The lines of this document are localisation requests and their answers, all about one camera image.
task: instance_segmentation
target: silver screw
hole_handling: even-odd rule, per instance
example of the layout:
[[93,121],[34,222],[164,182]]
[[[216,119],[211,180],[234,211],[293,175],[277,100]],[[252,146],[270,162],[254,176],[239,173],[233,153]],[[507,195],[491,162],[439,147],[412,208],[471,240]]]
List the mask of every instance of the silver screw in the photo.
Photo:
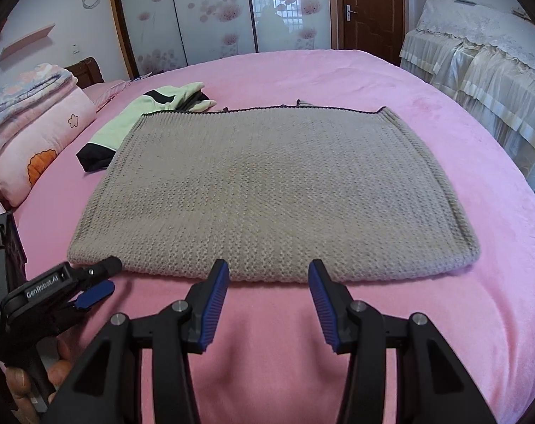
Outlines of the silver screw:
[[122,313],[116,313],[110,318],[110,322],[113,325],[122,325],[126,320],[126,316]]
[[425,316],[425,314],[421,314],[421,313],[413,314],[413,322],[415,322],[415,324],[417,325],[424,325],[428,321],[429,320],[427,319],[427,316]]
[[175,311],[176,313],[182,313],[182,312],[185,311],[188,307],[189,307],[189,303],[186,302],[185,300],[177,300],[177,301],[174,301],[173,304],[171,305],[171,308],[172,308],[173,311]]
[[350,308],[355,313],[361,313],[362,311],[365,311],[368,308],[368,305],[360,300],[354,300],[350,303]]

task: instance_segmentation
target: wooden headboard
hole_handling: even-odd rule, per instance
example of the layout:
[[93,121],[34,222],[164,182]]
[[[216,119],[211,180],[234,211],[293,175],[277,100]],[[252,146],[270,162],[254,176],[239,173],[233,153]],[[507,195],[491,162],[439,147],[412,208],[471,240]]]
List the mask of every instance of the wooden headboard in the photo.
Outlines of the wooden headboard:
[[93,58],[83,59],[76,64],[66,66],[65,69],[73,73],[73,76],[77,78],[77,86],[81,89],[104,81],[99,70],[99,65],[97,65],[97,61]]

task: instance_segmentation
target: pink bedsheet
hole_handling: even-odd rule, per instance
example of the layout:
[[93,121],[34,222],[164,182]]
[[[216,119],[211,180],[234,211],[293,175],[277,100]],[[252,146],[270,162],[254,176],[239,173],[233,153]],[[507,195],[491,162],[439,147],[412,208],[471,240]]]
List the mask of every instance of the pink bedsheet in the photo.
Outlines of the pink bedsheet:
[[[415,282],[351,285],[384,314],[428,314],[452,345],[500,423],[515,423],[535,396],[535,196],[489,133],[455,102],[393,65],[359,51],[251,54],[194,65],[132,84],[100,112],[42,175],[16,212],[28,277],[66,259],[90,193],[104,173],[83,174],[75,154],[131,100],[152,88],[203,81],[216,110],[295,104],[375,111],[391,107],[445,169],[479,236],[471,269]],[[125,273],[117,290],[74,330],[84,347],[111,314],[155,313],[190,282]],[[331,424],[348,356],[324,343],[307,287],[232,285],[216,338],[190,358],[204,424]],[[144,368],[145,422],[153,422]],[[395,377],[388,372],[388,381]],[[387,389],[386,424],[394,422]]]

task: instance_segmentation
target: wardrobe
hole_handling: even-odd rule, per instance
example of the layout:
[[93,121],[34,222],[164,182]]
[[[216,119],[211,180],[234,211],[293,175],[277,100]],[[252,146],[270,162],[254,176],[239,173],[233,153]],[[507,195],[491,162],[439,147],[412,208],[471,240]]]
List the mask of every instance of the wardrobe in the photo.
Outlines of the wardrobe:
[[119,0],[117,4],[140,75],[238,54],[331,45],[330,0]]

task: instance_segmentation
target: wooden door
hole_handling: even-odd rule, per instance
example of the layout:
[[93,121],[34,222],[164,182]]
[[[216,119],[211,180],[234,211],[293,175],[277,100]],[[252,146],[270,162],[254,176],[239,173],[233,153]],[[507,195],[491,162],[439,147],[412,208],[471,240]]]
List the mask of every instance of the wooden door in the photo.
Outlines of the wooden door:
[[[344,0],[345,49],[360,49],[399,65],[405,0]],[[346,5],[350,5],[347,20]]]

